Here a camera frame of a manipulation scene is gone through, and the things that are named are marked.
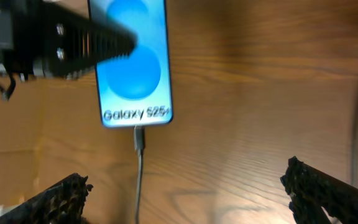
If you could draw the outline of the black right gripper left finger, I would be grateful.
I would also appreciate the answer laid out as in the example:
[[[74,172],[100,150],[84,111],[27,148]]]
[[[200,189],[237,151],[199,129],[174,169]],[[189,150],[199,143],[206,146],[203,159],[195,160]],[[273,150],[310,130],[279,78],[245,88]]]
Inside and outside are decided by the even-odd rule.
[[[73,173],[0,216],[0,224],[88,224],[83,217],[93,185]]]

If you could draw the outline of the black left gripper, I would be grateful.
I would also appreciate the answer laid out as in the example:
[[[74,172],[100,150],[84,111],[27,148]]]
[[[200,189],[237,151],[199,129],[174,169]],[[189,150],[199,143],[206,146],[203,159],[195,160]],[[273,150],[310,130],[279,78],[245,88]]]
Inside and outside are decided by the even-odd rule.
[[[135,44],[123,26],[99,24],[55,1],[0,0],[0,74],[78,77],[99,62],[129,56]]]

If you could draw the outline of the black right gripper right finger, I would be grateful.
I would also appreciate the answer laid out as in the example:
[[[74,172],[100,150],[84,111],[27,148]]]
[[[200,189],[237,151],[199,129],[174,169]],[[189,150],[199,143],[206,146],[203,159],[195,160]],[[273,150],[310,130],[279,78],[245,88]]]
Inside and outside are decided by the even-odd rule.
[[[280,178],[290,196],[289,209],[297,224],[326,223],[330,217],[342,224],[358,224],[358,189],[321,172],[295,156]]]

